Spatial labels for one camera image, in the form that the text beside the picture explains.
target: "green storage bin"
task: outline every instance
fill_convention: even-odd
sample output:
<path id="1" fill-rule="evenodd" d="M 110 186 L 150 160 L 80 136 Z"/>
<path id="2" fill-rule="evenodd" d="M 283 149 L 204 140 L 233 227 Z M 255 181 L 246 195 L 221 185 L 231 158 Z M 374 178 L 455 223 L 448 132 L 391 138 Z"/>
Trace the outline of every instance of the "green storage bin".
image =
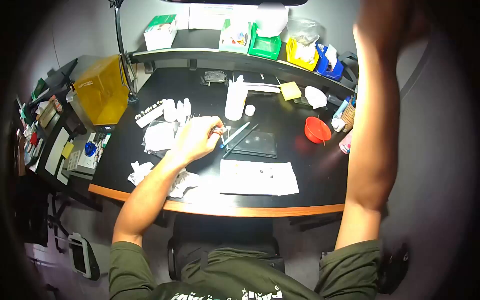
<path id="1" fill-rule="evenodd" d="M 223 23 L 222 33 L 220 34 L 220 41 L 218 43 L 218 50 L 236 52 L 247 54 L 250 46 L 250 41 L 252 39 L 252 24 L 248 22 L 248 33 L 246 35 L 246 42 L 244 46 L 234 45 L 234 44 L 222 44 L 222 38 L 224 31 L 230 27 L 230 19 L 226 19 Z"/>
<path id="2" fill-rule="evenodd" d="M 279 36 L 261 37 L 257 35 L 257 23 L 252 26 L 252 41 L 248 54 L 277 60 L 282 48 L 282 40 Z"/>

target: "shelf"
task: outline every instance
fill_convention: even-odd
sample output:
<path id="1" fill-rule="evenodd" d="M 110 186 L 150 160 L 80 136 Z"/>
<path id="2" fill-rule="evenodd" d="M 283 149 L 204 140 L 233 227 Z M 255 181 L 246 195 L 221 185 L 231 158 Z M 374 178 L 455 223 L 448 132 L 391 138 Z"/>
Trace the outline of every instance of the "shelf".
<path id="1" fill-rule="evenodd" d="M 278 60 L 219 51 L 220 32 L 207 29 L 179 30 L 172 48 L 147 51 L 144 43 L 136 52 L 129 53 L 129 56 L 132 63 L 177 59 L 228 61 L 235 64 L 235 70 L 272 74 L 285 82 L 295 81 L 298 85 L 314 86 L 339 99 L 345 99 L 354 93 L 353 89 L 340 82 L 287 62 L 286 43 L 282 43 Z"/>

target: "sticky note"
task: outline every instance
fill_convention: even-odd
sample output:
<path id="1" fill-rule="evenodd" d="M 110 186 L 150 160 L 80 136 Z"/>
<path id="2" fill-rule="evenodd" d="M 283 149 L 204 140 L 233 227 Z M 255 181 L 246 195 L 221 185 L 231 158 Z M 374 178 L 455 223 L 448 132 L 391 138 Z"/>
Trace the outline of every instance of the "sticky note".
<path id="1" fill-rule="evenodd" d="M 73 144 L 70 142 L 67 142 L 67 144 L 63 148 L 63 151 L 61 152 L 61 155 L 64 158 L 68 159 L 70 157 L 70 153 L 72 153 L 72 150 L 73 150 Z"/>
<path id="2" fill-rule="evenodd" d="M 299 89 L 299 87 L 295 82 L 288 82 L 286 84 L 281 84 L 280 90 L 282 91 L 282 95 L 285 101 L 301 97 L 301 90 Z"/>

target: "person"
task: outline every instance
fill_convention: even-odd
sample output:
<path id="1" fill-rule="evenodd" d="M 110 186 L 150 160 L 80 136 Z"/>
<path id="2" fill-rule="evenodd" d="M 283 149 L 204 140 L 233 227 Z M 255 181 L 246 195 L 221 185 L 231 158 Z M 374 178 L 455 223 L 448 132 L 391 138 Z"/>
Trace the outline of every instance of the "person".
<path id="1" fill-rule="evenodd" d="M 162 209 L 178 173 L 212 152 L 219 117 L 193 118 L 120 211 L 109 274 L 111 299 L 271 300 L 373 299 L 380 263 L 381 211 L 396 180 L 399 89 L 396 63 L 411 24 L 411 1 L 365 0 L 353 32 L 359 58 L 355 131 L 349 154 L 345 209 L 335 251 L 320 262 L 316 290 L 272 268 L 261 252 L 217 249 L 207 267 L 192 262 L 182 281 L 155 283 L 142 250 L 145 231 Z"/>

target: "green t-shirt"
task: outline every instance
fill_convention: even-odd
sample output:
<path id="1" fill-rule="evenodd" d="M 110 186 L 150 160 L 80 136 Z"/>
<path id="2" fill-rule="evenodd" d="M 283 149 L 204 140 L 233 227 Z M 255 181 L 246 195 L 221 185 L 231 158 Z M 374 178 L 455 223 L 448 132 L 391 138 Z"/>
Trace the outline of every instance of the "green t-shirt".
<path id="1" fill-rule="evenodd" d="M 157 285 L 141 247 L 112 245 L 110 298 L 153 300 L 374 299 L 380 243 L 365 241 L 336 250 L 320 261 L 317 290 L 257 259 L 264 253 L 225 248 L 209 253 L 208 265 L 187 265 L 182 282 Z"/>

